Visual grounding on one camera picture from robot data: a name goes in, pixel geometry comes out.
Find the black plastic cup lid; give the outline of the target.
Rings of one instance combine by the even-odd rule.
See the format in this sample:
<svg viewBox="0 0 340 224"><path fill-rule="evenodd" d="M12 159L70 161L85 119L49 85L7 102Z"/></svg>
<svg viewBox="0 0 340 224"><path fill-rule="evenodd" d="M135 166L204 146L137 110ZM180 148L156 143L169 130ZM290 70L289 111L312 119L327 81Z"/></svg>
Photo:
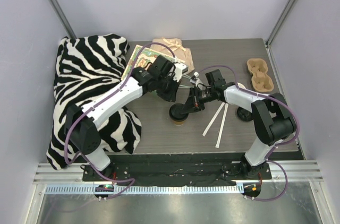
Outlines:
<svg viewBox="0 0 340 224"><path fill-rule="evenodd" d="M188 118L189 114L182 112L183 107L184 107L184 105L180 104L180 103L173 104L170 107L169 116L173 121L183 122Z"/></svg>

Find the brown paper coffee cup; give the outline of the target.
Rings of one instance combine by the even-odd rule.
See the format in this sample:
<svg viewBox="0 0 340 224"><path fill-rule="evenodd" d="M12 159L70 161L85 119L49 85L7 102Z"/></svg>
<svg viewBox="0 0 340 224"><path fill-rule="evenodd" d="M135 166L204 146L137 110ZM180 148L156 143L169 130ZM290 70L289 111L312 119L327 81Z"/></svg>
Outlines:
<svg viewBox="0 0 340 224"><path fill-rule="evenodd" d="M172 122L176 125L176 126L181 126L185 123L186 119L173 119Z"/></svg>

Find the green illustrated paper bag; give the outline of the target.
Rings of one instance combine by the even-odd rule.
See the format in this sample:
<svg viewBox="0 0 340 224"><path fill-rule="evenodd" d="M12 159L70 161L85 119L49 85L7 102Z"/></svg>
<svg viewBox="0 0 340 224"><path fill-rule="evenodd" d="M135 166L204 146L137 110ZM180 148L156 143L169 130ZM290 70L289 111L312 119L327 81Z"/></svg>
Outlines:
<svg viewBox="0 0 340 224"><path fill-rule="evenodd" d="M140 97L155 92L152 84L162 79L173 79L175 63L184 63L175 54L163 54L150 45L136 46L118 85L118 93L133 93Z"/></svg>

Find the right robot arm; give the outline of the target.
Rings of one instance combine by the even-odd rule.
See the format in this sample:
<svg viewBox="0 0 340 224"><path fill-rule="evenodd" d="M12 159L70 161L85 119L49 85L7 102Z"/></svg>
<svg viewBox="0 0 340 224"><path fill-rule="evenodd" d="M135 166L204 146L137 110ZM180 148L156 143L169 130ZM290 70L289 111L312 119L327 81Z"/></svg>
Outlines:
<svg viewBox="0 0 340 224"><path fill-rule="evenodd" d="M240 159L240 173L251 179L258 174L276 146L285 144L292 134L298 135L298 119L280 93L260 94L241 88L235 81L227 83L219 69L206 73L208 85L200 88L198 76L192 77L193 87L184 104L171 108L174 119L187 119L191 113L204 110L205 104L215 100L238 106L251 114L256 139Z"/></svg>

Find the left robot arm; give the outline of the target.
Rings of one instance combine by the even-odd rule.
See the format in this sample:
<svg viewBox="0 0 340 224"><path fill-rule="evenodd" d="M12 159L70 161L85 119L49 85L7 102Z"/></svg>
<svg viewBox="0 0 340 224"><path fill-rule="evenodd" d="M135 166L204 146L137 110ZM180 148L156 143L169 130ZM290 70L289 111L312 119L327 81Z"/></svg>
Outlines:
<svg viewBox="0 0 340 224"><path fill-rule="evenodd" d="M120 84L97 100L83 107L73 105L68 108L65 141L72 142L87 162L95 166L94 173L100 180L109 180L113 167L100 147L99 128L111 115L147 92L155 91L163 100L175 101L182 75L187 70L184 63L172 62L164 56L158 56L148 68L133 68Z"/></svg>

